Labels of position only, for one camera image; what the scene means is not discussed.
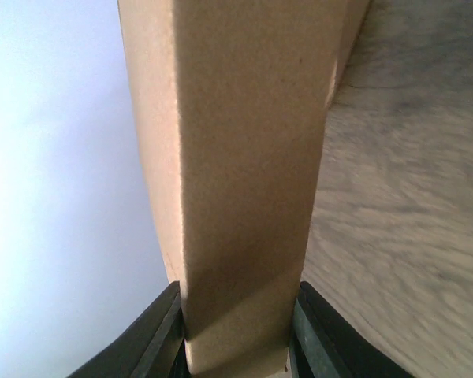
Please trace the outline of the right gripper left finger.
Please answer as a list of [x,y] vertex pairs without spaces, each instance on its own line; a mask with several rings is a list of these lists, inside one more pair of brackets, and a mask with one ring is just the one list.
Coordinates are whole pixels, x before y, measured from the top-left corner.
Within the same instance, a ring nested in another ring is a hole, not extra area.
[[180,377],[181,293],[175,281],[71,377]]

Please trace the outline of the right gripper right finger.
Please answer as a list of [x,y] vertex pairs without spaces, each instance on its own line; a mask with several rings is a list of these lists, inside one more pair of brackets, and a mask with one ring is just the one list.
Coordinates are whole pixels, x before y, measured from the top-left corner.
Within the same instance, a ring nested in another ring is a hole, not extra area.
[[292,315],[289,360],[293,377],[409,377],[363,338],[307,281]]

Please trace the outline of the cardboard box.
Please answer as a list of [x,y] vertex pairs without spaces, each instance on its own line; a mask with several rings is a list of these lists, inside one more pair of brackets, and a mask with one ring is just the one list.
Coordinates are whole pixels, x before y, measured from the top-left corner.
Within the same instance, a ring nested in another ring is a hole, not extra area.
[[140,160],[194,377],[285,367],[326,113],[366,1],[121,1]]

